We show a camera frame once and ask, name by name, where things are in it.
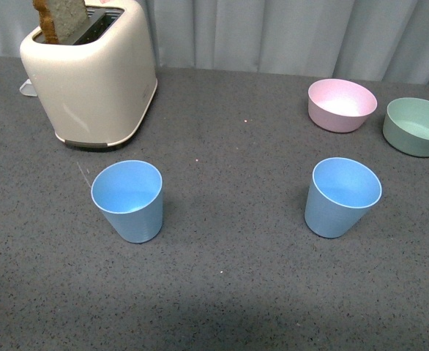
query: bowl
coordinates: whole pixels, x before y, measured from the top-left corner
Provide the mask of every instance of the bowl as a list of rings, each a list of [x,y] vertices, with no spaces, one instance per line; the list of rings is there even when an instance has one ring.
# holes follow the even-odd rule
[[[353,132],[376,108],[373,93],[348,80],[318,80],[309,88],[310,119],[330,132]]]
[[[387,105],[385,139],[405,154],[429,157],[429,101],[403,97]]]

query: cup rim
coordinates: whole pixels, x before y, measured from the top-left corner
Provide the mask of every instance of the cup rim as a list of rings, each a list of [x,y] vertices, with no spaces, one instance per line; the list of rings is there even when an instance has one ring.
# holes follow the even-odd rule
[[[327,196],[324,192],[322,192],[322,190],[318,187],[318,185],[316,183],[316,169],[322,163],[329,162],[329,161],[331,161],[333,159],[344,159],[347,162],[352,162],[352,163],[358,164],[360,167],[365,168],[375,178],[375,180],[377,181],[378,188],[379,188],[379,192],[378,192],[377,198],[372,203],[370,203],[370,204],[368,204],[366,206],[349,206],[349,205],[345,205],[343,203],[339,203],[338,201],[333,200],[332,198],[330,198],[329,196]],[[339,205],[341,207],[344,207],[344,208],[352,208],[352,209],[370,208],[370,207],[374,206],[381,199],[381,197],[382,197],[382,184],[381,184],[381,181],[379,180],[378,176],[368,166],[362,164],[361,162],[355,161],[354,159],[348,159],[346,157],[330,157],[330,158],[327,158],[327,159],[322,159],[314,167],[314,169],[312,171],[312,180],[313,180],[314,186],[316,187],[316,189],[318,190],[318,192],[320,192],[326,199],[328,199],[328,201],[331,201],[332,203],[334,203],[336,205]]]
[[[161,176],[161,172],[151,163],[146,162],[146,161],[141,161],[138,159],[128,159],[128,160],[124,160],[124,161],[120,161],[120,162],[116,162],[113,163],[112,165],[107,166],[106,168],[104,168],[103,170],[100,171],[100,173],[96,176],[96,178],[94,179],[94,181],[92,182],[92,186],[91,186],[91,198],[92,201],[94,202],[94,204],[102,211],[108,213],[108,214],[132,214],[134,212],[136,212],[135,210],[131,210],[131,211],[110,211],[107,208],[103,208],[99,203],[97,203],[96,199],[94,198],[94,185],[96,184],[96,182],[98,181],[98,179],[110,168],[113,167],[117,167],[118,165],[124,164],[124,163],[140,163],[140,164],[145,164],[150,166],[152,169],[156,170],[156,173],[159,176],[159,180],[160,180],[160,186],[159,189],[157,190],[157,192],[155,192],[154,197],[151,199],[151,201],[149,201],[145,206],[140,207],[138,210],[136,211],[140,211],[146,207],[148,207],[149,205],[151,205],[154,200],[156,200],[156,198],[159,196],[159,194],[161,193],[161,190],[163,189],[163,177]]]

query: green bowl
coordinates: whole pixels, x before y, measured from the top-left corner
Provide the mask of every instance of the green bowl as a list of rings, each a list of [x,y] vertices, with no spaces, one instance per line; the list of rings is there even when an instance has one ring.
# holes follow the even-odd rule
[[[429,101],[403,97],[390,102],[383,133],[397,150],[412,156],[429,157]]]

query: bread slice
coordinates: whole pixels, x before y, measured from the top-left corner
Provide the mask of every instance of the bread slice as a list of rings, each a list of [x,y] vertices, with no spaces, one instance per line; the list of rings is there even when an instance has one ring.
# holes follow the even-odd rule
[[[60,44],[85,21],[88,12],[84,0],[32,0],[39,11],[40,28],[48,44]]]

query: pink bowl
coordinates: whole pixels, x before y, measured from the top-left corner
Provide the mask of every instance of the pink bowl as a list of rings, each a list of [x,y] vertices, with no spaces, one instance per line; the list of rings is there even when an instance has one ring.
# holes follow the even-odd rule
[[[358,129],[376,108],[373,93],[348,80],[323,79],[309,88],[309,116],[330,132]]]

